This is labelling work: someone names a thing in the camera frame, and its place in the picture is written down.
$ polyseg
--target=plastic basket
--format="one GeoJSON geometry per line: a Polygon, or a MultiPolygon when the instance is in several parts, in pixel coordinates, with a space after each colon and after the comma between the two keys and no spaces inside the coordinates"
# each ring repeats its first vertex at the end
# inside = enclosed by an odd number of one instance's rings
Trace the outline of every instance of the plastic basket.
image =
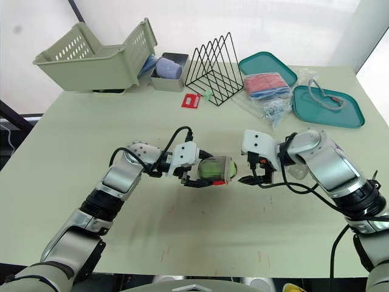
{"type": "Polygon", "coordinates": [[[33,64],[64,90],[125,89],[139,85],[138,73],[156,45],[147,18],[113,46],[103,46],[85,23],[77,23],[33,64]]]}

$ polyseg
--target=black wire organizer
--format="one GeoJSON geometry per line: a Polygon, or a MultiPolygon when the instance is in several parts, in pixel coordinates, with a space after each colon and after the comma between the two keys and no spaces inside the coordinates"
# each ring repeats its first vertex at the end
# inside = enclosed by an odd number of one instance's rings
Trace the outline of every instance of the black wire organizer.
{"type": "Polygon", "coordinates": [[[216,106],[243,89],[230,32],[194,50],[185,85],[216,106]]]}

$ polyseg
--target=beige tabletop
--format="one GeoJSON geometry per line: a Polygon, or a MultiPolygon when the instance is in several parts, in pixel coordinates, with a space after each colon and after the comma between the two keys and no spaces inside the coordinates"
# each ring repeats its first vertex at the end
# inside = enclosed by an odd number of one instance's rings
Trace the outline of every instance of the beige tabletop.
{"type": "MultiPolygon", "coordinates": [[[[362,128],[321,127],[367,176],[379,170],[385,195],[389,129],[383,118],[351,69],[312,69],[324,88],[358,101],[366,119],[362,128]]],[[[290,114],[272,130],[231,100],[220,107],[202,100],[198,109],[186,109],[183,97],[184,92],[155,91],[147,82],[117,97],[62,93],[0,173],[0,262],[39,261],[47,242],[106,171],[111,153],[129,141],[164,147],[177,127],[189,125],[201,149],[233,156],[240,178],[250,174],[240,155],[245,129],[280,141],[311,125],[290,114]]],[[[280,179],[277,173],[275,180],[280,179]]],[[[331,245],[345,224],[313,195],[285,187],[262,190],[235,179],[228,186],[192,189],[175,177],[143,175],[104,237],[107,247],[95,271],[328,277],[331,245]]],[[[339,244],[335,275],[367,275],[351,232],[339,244]]]]}

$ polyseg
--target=teal plastic tray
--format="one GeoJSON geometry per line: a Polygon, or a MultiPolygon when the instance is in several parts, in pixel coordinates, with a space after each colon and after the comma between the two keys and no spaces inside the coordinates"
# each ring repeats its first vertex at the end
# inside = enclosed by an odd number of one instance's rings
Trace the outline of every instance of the teal plastic tray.
{"type": "Polygon", "coordinates": [[[239,68],[244,75],[278,72],[289,86],[297,81],[296,73],[270,52],[259,52],[241,60],[239,68]]]}
{"type": "MultiPolygon", "coordinates": [[[[329,106],[339,106],[330,98],[323,98],[316,87],[311,87],[312,93],[329,106]]],[[[293,108],[296,115],[306,122],[321,123],[345,128],[359,128],[365,123],[365,118],[358,103],[348,94],[338,91],[323,89],[325,94],[339,96],[346,100],[346,106],[340,111],[331,111],[319,105],[309,95],[308,87],[300,85],[293,91],[293,108]]]]}

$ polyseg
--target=white wall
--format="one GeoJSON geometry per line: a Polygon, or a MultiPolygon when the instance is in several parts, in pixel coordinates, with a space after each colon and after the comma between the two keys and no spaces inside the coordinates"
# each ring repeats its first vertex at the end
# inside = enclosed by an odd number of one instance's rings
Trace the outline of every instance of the white wall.
{"type": "MultiPolygon", "coordinates": [[[[158,55],[192,55],[195,47],[230,31],[238,60],[268,50],[287,64],[319,66],[357,64],[353,60],[363,59],[389,19],[384,17],[387,0],[76,0],[76,4],[103,44],[120,44],[148,17],[159,43],[158,55]],[[360,22],[364,31],[358,34],[360,22]]],[[[0,98],[21,114],[42,113],[61,89],[32,60],[77,19],[66,0],[3,0],[1,6],[0,98]]]]}
{"type": "Polygon", "coordinates": [[[362,66],[357,78],[389,125],[389,30],[362,66]]]}
{"type": "Polygon", "coordinates": [[[43,113],[61,88],[32,61],[77,18],[66,0],[0,2],[0,98],[20,114],[43,113]]]}

